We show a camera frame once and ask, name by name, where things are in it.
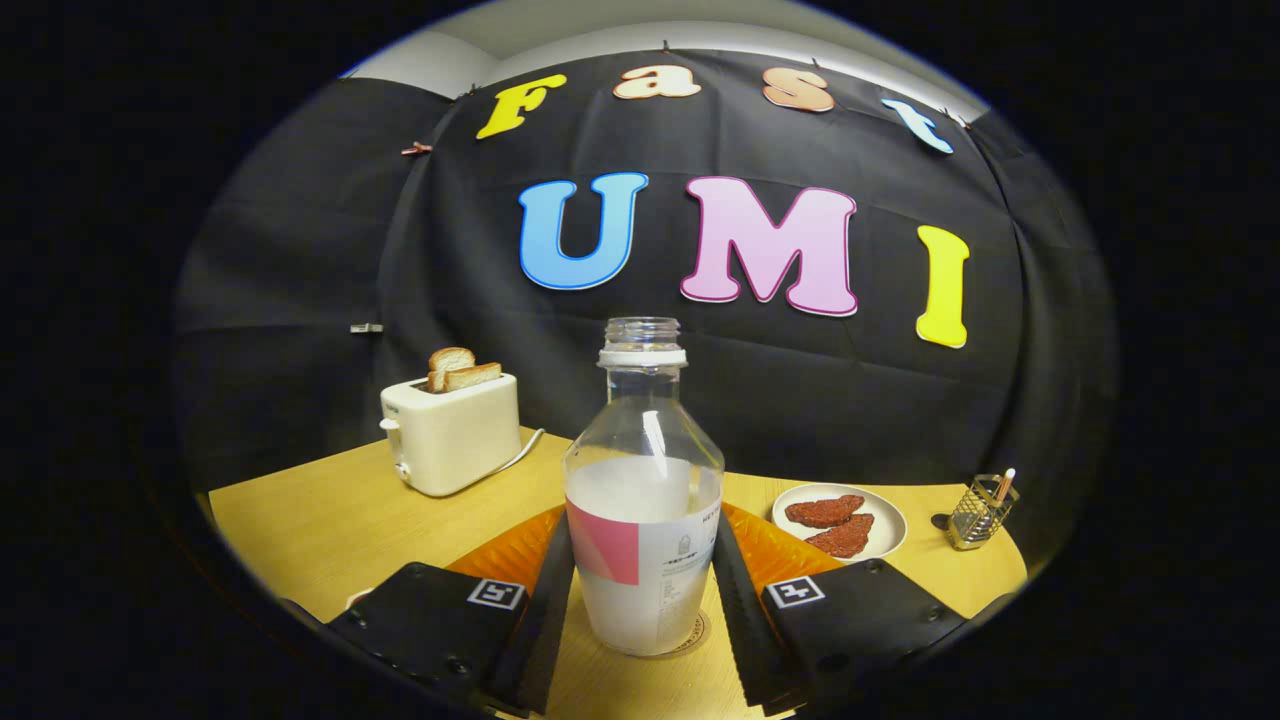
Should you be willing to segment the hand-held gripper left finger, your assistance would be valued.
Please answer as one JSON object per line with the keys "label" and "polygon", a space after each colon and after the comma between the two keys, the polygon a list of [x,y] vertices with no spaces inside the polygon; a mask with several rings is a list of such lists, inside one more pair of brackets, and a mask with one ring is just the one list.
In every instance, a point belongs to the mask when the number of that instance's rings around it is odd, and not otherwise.
{"label": "hand-held gripper left finger", "polygon": [[407,562],[314,632],[348,685],[389,694],[393,717],[547,711],[573,577],[564,506],[500,533],[445,568]]}

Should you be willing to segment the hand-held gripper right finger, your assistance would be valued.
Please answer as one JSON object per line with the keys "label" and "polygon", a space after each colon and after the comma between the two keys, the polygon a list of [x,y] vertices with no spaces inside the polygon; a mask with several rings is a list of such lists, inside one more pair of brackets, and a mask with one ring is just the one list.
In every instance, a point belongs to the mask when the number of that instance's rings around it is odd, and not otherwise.
{"label": "hand-held gripper right finger", "polygon": [[745,700],[812,717],[927,659],[945,603],[882,560],[841,564],[731,503],[713,551]]}

